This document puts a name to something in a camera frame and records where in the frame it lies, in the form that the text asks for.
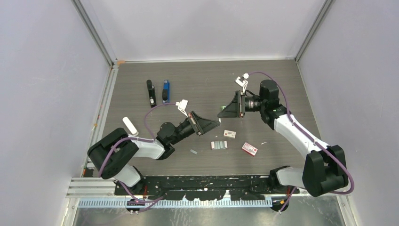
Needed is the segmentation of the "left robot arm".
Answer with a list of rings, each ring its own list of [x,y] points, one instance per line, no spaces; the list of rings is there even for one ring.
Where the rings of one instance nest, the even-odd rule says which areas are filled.
[[[136,167],[129,164],[132,158],[164,160],[175,151],[173,146],[178,142],[193,134],[204,135],[220,124],[219,121],[202,118],[192,111],[177,126],[171,122],[161,124],[154,139],[135,137],[123,128],[117,128],[92,145],[87,155],[98,170],[99,177],[114,178],[131,194],[138,195],[144,190],[144,177]]]

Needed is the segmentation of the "white staple box sleeve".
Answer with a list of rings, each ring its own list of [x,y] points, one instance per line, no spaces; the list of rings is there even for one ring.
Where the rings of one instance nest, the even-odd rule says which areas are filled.
[[[231,130],[224,130],[223,136],[224,136],[224,137],[227,137],[227,138],[235,139],[235,137],[236,137],[236,132],[235,132],[235,131],[231,131]]]

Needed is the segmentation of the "staple tray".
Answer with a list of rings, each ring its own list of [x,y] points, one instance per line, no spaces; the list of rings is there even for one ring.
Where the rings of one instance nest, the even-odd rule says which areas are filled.
[[[227,141],[212,141],[211,142],[211,149],[212,150],[221,150],[221,149],[227,149]]]

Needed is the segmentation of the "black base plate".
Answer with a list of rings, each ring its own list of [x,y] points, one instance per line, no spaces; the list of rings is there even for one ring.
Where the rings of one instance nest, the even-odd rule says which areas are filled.
[[[241,176],[146,176],[132,188],[115,183],[115,195],[144,195],[145,200],[221,200],[229,194],[233,201],[260,200],[264,195],[287,197],[292,186],[272,185],[267,175]]]

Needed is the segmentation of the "white stapler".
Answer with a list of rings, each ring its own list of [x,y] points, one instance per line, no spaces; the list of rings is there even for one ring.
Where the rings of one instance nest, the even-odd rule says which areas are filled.
[[[133,125],[131,120],[128,117],[123,117],[122,121],[125,124],[125,126],[127,127],[127,129],[130,131],[130,134],[137,137],[139,132],[138,132],[137,128]]]

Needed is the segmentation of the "red staple box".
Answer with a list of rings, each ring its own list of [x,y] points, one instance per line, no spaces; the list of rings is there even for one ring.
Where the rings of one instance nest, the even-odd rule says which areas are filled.
[[[258,149],[256,147],[254,147],[253,145],[251,145],[249,143],[244,143],[244,145],[242,146],[241,149],[251,156],[255,156],[258,151]]]

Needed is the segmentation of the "blue stapler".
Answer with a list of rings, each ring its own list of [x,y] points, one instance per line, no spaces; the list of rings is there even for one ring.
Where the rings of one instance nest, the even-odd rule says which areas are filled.
[[[162,89],[162,103],[170,102],[170,82],[169,80],[164,80]]]

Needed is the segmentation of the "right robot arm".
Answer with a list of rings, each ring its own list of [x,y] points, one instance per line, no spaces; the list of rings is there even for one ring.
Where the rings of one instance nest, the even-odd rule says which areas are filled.
[[[219,118],[242,118],[246,112],[259,112],[262,121],[281,134],[305,159],[304,167],[283,166],[272,169],[269,188],[281,193],[287,186],[296,186],[318,197],[326,193],[339,193],[350,183],[344,150],[317,139],[293,114],[280,103],[279,88],[273,80],[260,83],[259,94],[246,90],[247,81],[236,80],[243,87],[233,100],[217,115]]]

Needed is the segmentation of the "black stapler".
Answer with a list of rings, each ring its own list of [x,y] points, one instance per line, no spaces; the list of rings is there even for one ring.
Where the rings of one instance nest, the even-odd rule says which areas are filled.
[[[147,90],[148,90],[148,94],[149,94],[150,106],[151,106],[151,108],[153,108],[157,105],[155,86],[153,85],[151,80],[147,80],[146,85],[147,85]]]

